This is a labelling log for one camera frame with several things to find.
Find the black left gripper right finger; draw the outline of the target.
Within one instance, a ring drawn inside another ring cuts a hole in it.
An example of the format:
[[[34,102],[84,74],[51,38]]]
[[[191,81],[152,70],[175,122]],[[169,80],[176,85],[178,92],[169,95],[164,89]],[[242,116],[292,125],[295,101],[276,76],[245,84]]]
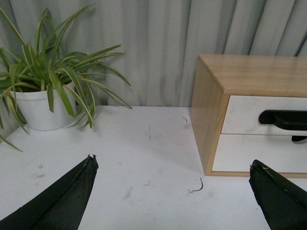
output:
[[[272,230],[307,228],[307,192],[264,163],[250,166],[250,186]]]

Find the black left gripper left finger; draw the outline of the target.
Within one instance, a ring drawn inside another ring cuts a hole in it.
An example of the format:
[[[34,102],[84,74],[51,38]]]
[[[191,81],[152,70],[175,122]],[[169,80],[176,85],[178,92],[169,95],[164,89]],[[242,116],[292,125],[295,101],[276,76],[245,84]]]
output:
[[[31,201],[0,222],[2,230],[76,230],[89,201],[98,163],[87,156]]]

